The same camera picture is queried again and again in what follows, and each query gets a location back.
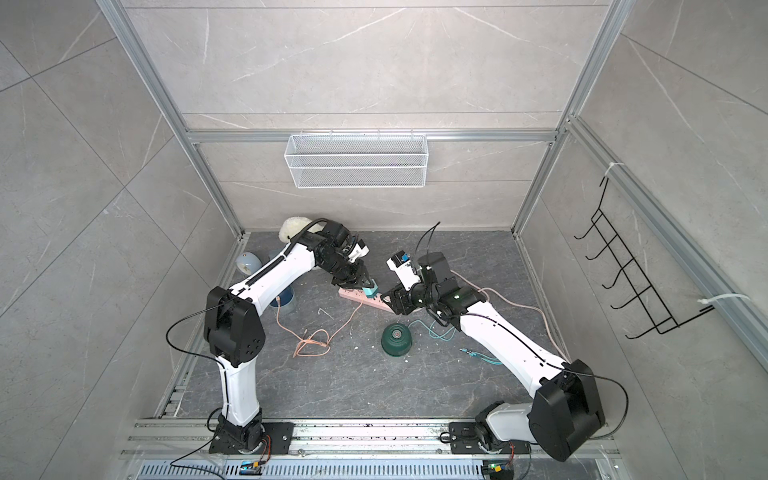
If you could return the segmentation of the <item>pink power strip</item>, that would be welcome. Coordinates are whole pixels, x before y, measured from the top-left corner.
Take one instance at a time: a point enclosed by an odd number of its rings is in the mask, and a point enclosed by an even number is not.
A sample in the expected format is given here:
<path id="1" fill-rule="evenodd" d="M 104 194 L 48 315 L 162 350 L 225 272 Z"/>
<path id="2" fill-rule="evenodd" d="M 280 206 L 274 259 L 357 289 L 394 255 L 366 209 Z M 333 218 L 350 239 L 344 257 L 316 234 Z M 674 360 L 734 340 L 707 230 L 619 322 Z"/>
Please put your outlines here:
<path id="1" fill-rule="evenodd" d="M 482 293 L 486 297 L 487 300 L 490 300 L 489 294 L 493 294 L 494 296 L 498 297 L 500 300 L 502 300 L 506 304 L 511 305 L 511 306 L 513 306 L 515 308 L 532 310 L 532 311 L 535 311 L 535 312 L 539 313 L 541 315 L 541 317 L 542 317 L 543 322 L 544 322 L 545 330 L 547 332 L 547 337 L 550 340 L 552 346 L 555 348 L 557 353 L 562 358 L 570 359 L 569 355 L 558 345 L 557 341 L 555 340 L 555 338 L 554 338 L 554 336 L 552 334 L 552 329 L 550 328 L 550 324 L 549 324 L 549 321 L 547 319 L 547 316 L 546 316 L 545 312 L 541 308 L 539 308 L 537 306 L 530 306 L 530 305 L 524 305 L 524 304 L 516 303 L 514 301 L 511 301 L 511 300 L 507 299 L 501 293 L 499 293 L 498 291 L 496 291 L 493 288 L 490 288 L 490 287 L 479 287 L 478 285 L 475 285 L 474 283 L 469 281 L 467 278 L 465 278 L 463 275 L 461 275 L 460 273 L 456 272 L 455 270 L 453 270 L 452 273 L 457 278 L 462 280 L 464 283 L 466 283 L 467 285 L 471 286 L 472 288 L 475 288 L 480 293 Z M 344 298 L 344 299 L 347 299 L 347 300 L 352 300 L 352 301 L 357 301 L 358 303 L 361 303 L 362 305 L 370 306 L 370 307 L 373 307 L 373 308 L 376 308 L 376 309 L 379 309 L 379 310 L 391 311 L 391 308 L 389 306 L 387 306 L 383 302 L 383 300 L 381 299 L 381 295 L 380 294 L 376 294 L 374 297 L 368 297 L 361 290 L 344 289 L 344 288 L 339 288 L 338 293 L 339 293 L 339 296 L 341 298 Z M 422 325 L 429 332 L 430 337 L 435 339 L 435 340 L 449 342 L 455 336 L 456 329 L 454 327 L 450 327 L 444 333 L 438 334 L 438 333 L 436 333 L 433 330 L 433 326 L 436 324 L 436 321 L 434 321 L 431 325 L 427 325 L 427 324 L 425 324 L 421 320 L 416 320 L 416 323 Z"/>

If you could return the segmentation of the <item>teal USB charger adapter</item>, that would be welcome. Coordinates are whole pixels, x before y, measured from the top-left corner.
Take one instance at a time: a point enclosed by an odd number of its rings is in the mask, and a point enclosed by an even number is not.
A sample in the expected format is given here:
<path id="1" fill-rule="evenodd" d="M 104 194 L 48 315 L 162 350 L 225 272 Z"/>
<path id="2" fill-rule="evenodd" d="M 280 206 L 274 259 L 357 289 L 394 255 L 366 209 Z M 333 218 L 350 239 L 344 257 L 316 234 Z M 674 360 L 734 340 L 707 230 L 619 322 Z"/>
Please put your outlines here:
<path id="1" fill-rule="evenodd" d="M 375 298 L 378 295 L 378 285 L 373 282 L 370 286 L 363 287 L 362 291 L 367 298 Z"/>

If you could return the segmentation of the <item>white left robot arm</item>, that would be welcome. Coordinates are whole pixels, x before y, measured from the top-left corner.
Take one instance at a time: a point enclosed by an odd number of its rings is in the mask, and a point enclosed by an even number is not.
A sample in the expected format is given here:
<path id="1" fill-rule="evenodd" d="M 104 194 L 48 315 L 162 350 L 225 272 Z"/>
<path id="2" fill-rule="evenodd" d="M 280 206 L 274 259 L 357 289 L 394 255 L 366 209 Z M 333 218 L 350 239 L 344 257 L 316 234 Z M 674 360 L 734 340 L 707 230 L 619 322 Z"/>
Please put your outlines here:
<path id="1" fill-rule="evenodd" d="M 266 344 L 261 315 L 294 281 L 315 268 L 331 275 L 331 283 L 357 289 L 370 297 L 377 285 L 363 262 L 369 249 L 343 224 L 320 218 L 288 236 L 283 249 L 258 271 L 207 295 L 204 340 L 207 359 L 219 369 L 222 407 L 213 431 L 211 453 L 264 452 L 267 433 L 257 398 L 257 357 Z"/>

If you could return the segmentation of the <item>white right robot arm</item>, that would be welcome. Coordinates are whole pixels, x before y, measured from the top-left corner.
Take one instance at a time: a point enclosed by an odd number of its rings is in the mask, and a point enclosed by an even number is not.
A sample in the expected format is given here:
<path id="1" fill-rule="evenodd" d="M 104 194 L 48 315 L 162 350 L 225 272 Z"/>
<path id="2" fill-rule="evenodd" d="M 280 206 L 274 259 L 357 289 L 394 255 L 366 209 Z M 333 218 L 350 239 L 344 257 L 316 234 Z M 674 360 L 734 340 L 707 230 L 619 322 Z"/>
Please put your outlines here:
<path id="1" fill-rule="evenodd" d="M 479 288 L 455 272 L 441 252 L 419 258 L 400 250 L 386 265 L 396 277 L 382 295 L 397 315 L 426 312 L 486 348 L 526 389 L 527 404 L 497 401 L 474 420 L 479 449 L 495 454 L 516 443 L 539 446 L 563 462 L 585 442 L 613 437 L 625 423 L 608 427 L 598 389 L 603 376 L 583 361 L 568 361 L 550 352 L 507 321 L 490 298 L 495 290 Z"/>

